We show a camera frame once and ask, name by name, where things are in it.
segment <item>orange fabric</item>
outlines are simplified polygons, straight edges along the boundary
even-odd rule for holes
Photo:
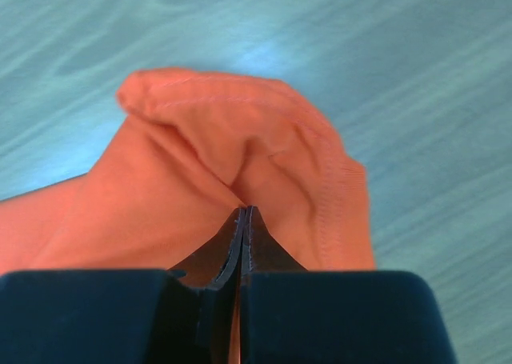
[[[310,270],[374,268],[364,169],[288,85],[148,70],[118,100],[129,116],[87,175],[0,203],[0,273],[169,268],[246,205]]]

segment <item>fabric fold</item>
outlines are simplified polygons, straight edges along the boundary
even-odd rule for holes
[[[307,269],[374,268],[364,168],[287,84],[167,68],[117,96],[128,117],[88,174],[0,203],[0,272],[169,268],[248,205]]]

